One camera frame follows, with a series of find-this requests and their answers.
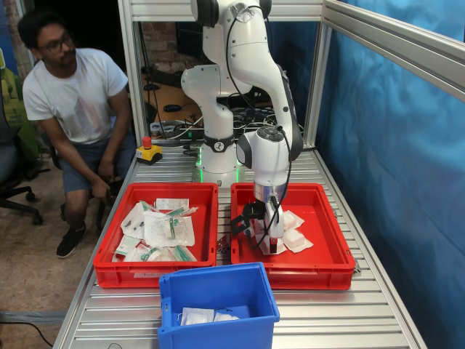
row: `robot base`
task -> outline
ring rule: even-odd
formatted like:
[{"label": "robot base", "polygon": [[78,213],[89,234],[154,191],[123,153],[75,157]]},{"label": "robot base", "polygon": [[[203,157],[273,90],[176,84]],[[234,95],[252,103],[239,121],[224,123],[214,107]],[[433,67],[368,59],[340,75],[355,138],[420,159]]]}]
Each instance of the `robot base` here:
[{"label": "robot base", "polygon": [[217,175],[233,172],[241,166],[238,164],[235,150],[236,144],[231,145],[224,153],[215,153],[209,146],[204,144],[196,166]]},{"label": "robot base", "polygon": [[229,188],[233,183],[245,180],[245,168],[238,163],[235,145],[224,153],[214,153],[210,147],[202,146],[201,155],[194,168],[194,182],[211,182],[218,184],[220,188]]}]

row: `blue plastic bin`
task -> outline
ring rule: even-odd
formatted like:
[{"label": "blue plastic bin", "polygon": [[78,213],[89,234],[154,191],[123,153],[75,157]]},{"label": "blue plastic bin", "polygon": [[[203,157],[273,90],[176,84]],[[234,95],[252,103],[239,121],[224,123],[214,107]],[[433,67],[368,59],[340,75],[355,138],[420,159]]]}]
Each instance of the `blue plastic bin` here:
[{"label": "blue plastic bin", "polygon": [[[168,274],[160,278],[160,293],[160,349],[271,348],[279,311],[261,262]],[[180,326],[183,308],[215,309],[240,320]]]}]

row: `black sneaker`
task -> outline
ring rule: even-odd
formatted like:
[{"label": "black sneaker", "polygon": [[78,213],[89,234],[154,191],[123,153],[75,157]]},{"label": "black sneaker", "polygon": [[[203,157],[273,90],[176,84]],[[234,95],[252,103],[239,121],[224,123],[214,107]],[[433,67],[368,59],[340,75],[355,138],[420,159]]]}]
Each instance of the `black sneaker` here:
[{"label": "black sneaker", "polygon": [[70,254],[74,252],[76,247],[79,244],[79,241],[82,239],[82,236],[86,232],[86,225],[84,224],[84,228],[81,230],[74,230],[70,228],[65,236],[63,236],[63,240],[60,242],[57,248],[57,257],[58,258],[66,258]]}]

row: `red tray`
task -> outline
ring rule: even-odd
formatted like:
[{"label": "red tray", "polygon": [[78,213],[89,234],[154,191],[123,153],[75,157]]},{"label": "red tray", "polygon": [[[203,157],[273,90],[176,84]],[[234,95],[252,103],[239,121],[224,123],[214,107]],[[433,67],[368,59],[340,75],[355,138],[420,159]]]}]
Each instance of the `red tray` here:
[{"label": "red tray", "polygon": [[[195,245],[189,247],[197,262],[111,262],[123,231],[121,222],[140,200],[149,204],[157,198],[188,198]],[[216,265],[218,230],[218,185],[212,183],[135,183],[127,187],[107,233],[94,258],[101,287],[158,287],[158,279],[174,271]]]},{"label": "red tray", "polygon": [[[232,185],[231,218],[242,214],[244,205],[253,201],[253,184]],[[241,233],[231,238],[231,262],[263,262],[273,289],[350,288],[355,260],[323,187],[289,184],[283,210],[290,210],[305,221],[297,230],[313,243],[313,247],[296,254],[288,250],[264,256],[260,248],[252,250]]]}]

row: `man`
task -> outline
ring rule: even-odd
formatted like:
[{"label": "man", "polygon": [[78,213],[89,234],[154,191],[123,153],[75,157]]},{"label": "man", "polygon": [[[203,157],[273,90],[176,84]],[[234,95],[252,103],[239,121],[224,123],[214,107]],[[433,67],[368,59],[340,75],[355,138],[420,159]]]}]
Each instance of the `man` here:
[{"label": "man", "polygon": [[[115,172],[124,177],[134,155],[134,138],[128,133],[128,79],[104,52],[76,49],[65,23],[54,12],[29,12],[18,31],[41,60],[24,82],[28,119],[39,122],[63,159],[65,216],[70,227],[57,256],[65,258],[86,231],[91,192],[105,202],[107,181]],[[113,127],[112,116],[116,116]]]}]

